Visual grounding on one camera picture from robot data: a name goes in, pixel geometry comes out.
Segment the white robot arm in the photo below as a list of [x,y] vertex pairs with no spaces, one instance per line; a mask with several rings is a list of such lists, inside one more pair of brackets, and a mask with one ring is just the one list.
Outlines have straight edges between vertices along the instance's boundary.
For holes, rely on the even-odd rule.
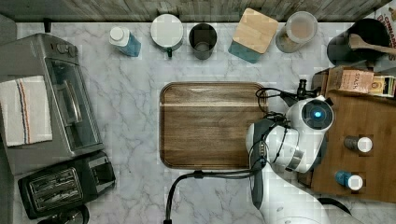
[[251,199],[264,224],[331,224],[315,197],[277,175],[272,166],[298,173],[311,170],[332,123],[332,107],[318,96],[292,105],[284,124],[261,119],[249,126],[246,148],[255,171]]

